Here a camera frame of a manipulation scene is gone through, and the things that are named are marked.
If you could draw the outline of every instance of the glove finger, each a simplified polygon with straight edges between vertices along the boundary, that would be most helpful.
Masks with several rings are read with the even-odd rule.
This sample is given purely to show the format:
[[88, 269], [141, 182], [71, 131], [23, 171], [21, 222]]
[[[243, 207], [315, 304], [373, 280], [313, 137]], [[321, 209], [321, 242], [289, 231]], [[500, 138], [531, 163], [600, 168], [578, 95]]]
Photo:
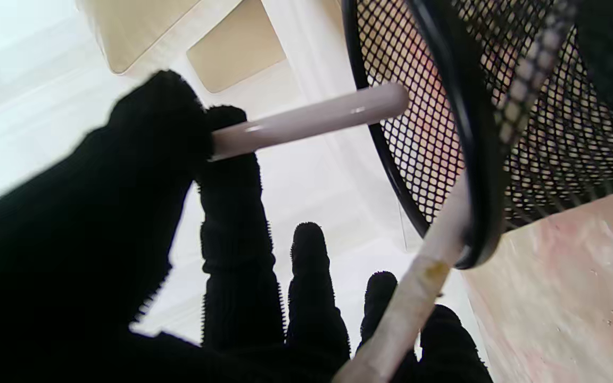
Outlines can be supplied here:
[[313, 222], [300, 223], [292, 239], [290, 257], [294, 276], [306, 272], [328, 273], [330, 260], [321, 227]]
[[364, 318], [361, 322], [362, 344], [367, 341], [377, 329], [387, 305], [392, 300], [397, 281], [389, 271], [375, 272], [368, 279], [364, 303]]

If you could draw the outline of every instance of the white stick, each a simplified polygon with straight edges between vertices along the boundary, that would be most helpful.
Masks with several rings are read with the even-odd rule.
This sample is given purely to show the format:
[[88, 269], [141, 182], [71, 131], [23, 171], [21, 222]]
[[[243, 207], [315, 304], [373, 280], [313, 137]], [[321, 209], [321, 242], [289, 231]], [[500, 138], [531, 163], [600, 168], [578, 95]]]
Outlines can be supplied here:
[[406, 111], [408, 100], [406, 88], [388, 83], [295, 111], [219, 129], [212, 133], [212, 161], [359, 124], [377, 123]]

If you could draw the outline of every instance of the black mesh basket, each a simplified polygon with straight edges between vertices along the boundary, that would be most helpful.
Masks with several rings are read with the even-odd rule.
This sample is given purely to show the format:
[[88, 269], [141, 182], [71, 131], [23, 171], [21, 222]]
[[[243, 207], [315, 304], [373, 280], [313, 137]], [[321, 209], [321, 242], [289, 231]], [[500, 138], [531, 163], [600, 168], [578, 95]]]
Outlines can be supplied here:
[[[459, 25], [469, 36], [465, 49], [478, 51], [483, 87], [498, 105], [553, 1], [445, 4], [452, 8], [446, 19], [459, 20], [452, 27]], [[503, 152], [509, 175], [505, 230], [613, 194], [613, 2], [580, 2], [577, 9], [526, 129], [518, 143]], [[373, 124], [370, 133], [384, 142], [377, 145], [379, 155], [392, 168], [387, 172], [404, 210], [424, 235], [466, 165], [453, 118], [455, 105], [452, 110], [445, 92], [435, 87], [435, 63], [421, 39], [415, 43], [416, 53], [404, 51], [413, 44], [403, 40], [417, 37], [417, 17], [403, 0], [345, 0], [343, 10], [357, 86], [398, 81], [411, 93], [406, 114]], [[355, 56], [362, 57], [362, 63], [355, 63]]]

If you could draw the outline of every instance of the stain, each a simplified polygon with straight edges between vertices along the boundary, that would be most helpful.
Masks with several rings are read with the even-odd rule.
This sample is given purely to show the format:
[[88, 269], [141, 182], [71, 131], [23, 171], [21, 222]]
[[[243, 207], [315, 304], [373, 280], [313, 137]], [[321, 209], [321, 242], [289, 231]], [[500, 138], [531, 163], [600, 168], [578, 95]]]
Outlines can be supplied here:
[[434, 261], [427, 269], [425, 269], [425, 277], [432, 281], [443, 278], [448, 275], [450, 267], [441, 261]]

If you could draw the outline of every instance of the fingertip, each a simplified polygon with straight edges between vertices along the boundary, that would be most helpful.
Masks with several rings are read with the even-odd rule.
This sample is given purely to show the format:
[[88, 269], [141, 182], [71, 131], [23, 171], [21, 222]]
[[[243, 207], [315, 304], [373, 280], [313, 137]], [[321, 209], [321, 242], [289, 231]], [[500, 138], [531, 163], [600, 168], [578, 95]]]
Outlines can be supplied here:
[[212, 131], [247, 121], [247, 114], [240, 107], [230, 105], [213, 106], [206, 112], [207, 124]]

